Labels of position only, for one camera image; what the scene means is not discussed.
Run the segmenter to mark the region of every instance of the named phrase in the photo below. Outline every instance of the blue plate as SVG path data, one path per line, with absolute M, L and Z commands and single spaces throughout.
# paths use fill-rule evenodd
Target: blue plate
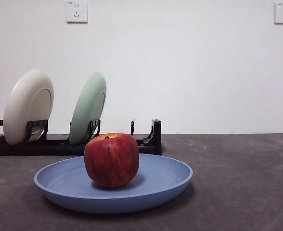
M 161 205 L 180 194 L 193 171 L 169 157 L 140 154 L 137 175 L 127 185 L 104 189 L 87 175 L 84 157 L 48 165 L 35 175 L 35 184 L 53 203 L 71 210 L 95 214 L 140 211 Z

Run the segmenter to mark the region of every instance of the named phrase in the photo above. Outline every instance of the gray floor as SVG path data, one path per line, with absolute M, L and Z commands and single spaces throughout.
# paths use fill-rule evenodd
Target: gray floor
M 0 157 L 0 231 L 283 231 L 283 134 L 163 135 L 163 155 L 194 176 L 172 201 L 123 215 L 60 208 L 33 182 L 68 156 Z

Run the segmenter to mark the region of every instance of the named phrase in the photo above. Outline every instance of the plate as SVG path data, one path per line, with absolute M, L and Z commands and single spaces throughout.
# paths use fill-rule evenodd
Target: plate
M 169 157 L 140 154 L 136 176 L 125 186 L 104 189 L 87 175 L 84 157 L 48 165 L 35 175 L 35 184 L 53 203 L 78 212 L 118 214 L 161 205 L 179 195 L 193 171 Z
M 92 136 L 88 135 L 88 125 L 91 121 L 100 119 L 106 98 L 106 82 L 103 76 L 95 72 L 87 80 L 74 109 L 72 116 L 69 142 L 78 145 Z
M 49 119 L 53 101 L 50 78 L 37 69 L 25 73 L 11 91 L 5 107 L 3 134 L 7 143 L 14 145 L 25 140 L 28 121 Z M 43 130 L 43 126 L 33 127 L 29 141 L 36 140 Z

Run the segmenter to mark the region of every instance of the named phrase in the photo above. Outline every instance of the cream plate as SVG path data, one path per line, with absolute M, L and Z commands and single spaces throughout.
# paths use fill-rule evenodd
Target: cream plate
M 21 143 L 26 138 L 28 121 L 49 119 L 54 91 L 50 78 L 40 70 L 25 73 L 13 88 L 3 116 L 3 134 L 8 144 Z M 29 141 L 36 140 L 43 126 L 32 128 Z

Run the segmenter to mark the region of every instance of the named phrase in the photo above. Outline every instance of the white plate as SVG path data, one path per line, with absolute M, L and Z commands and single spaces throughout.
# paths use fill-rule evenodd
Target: white plate
M 21 143 L 26 138 L 28 121 L 49 119 L 54 91 L 50 78 L 40 70 L 25 73 L 13 88 L 3 116 L 3 134 L 8 144 Z M 32 128 L 29 141 L 36 140 L 43 126 Z
M 106 98 L 106 82 L 103 76 L 95 72 L 87 80 L 75 106 L 72 116 L 69 141 L 78 145 L 88 137 L 88 125 L 100 119 Z

